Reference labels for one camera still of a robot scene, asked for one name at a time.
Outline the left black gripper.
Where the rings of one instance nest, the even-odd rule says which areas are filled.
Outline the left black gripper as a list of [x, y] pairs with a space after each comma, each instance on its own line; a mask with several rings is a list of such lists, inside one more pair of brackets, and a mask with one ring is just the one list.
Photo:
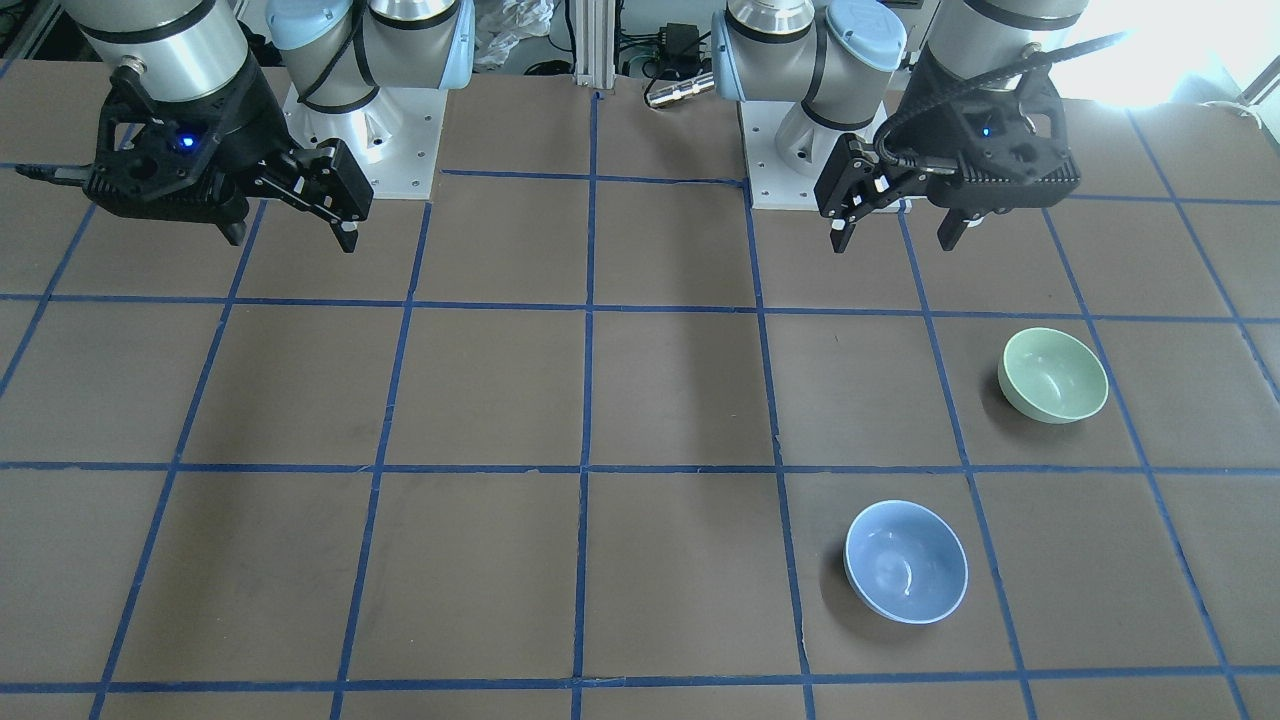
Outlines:
[[846, 251], [863, 218], [924, 190], [932, 204], [948, 209], [936, 238], [950, 252], [986, 213], [1051, 208], [1082, 182], [1062, 100], [1044, 68], [906, 120], [895, 129], [895, 152], [936, 173], [888, 167], [852, 132], [835, 141], [814, 197], [831, 223], [836, 254]]

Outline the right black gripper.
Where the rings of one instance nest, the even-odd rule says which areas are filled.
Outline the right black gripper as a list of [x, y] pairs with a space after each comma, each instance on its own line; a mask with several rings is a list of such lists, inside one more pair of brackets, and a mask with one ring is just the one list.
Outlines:
[[196, 100], [152, 97], [118, 67], [99, 118], [99, 206], [116, 217], [215, 223], [233, 247], [248, 238], [248, 199], [276, 199], [323, 220], [352, 254], [374, 190], [348, 145], [293, 147], [260, 67], [241, 67]]

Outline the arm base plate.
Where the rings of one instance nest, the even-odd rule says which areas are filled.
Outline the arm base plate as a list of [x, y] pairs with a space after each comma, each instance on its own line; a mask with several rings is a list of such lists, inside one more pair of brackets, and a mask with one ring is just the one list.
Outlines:
[[342, 140], [376, 200], [426, 201], [433, 195], [448, 97], [440, 88], [379, 88], [364, 106], [333, 114], [307, 108], [292, 87], [283, 111], [291, 136], [305, 147]]
[[797, 102], [740, 102], [739, 119], [753, 208], [815, 211], [815, 183], [842, 133]]

